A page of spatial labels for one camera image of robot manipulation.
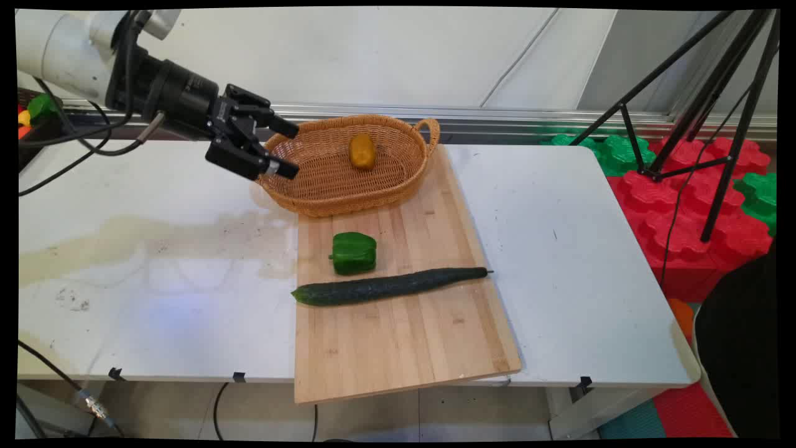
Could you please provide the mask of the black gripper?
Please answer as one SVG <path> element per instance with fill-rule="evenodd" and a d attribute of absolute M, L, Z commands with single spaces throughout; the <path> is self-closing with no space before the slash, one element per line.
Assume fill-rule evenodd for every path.
<path fill-rule="evenodd" d="M 273 156 L 259 144 L 257 131 L 268 128 L 273 133 L 293 139 L 299 126 L 279 116 L 271 103 L 248 89 L 228 84 L 221 95 L 221 122 L 242 137 L 236 144 L 228 133 L 208 125 L 219 98 L 219 86 L 171 60 L 148 58 L 144 65 L 144 118 L 164 116 L 161 126 L 190 140 L 210 140 L 205 159 L 250 181 L 260 176 L 294 179 L 300 167 Z"/>

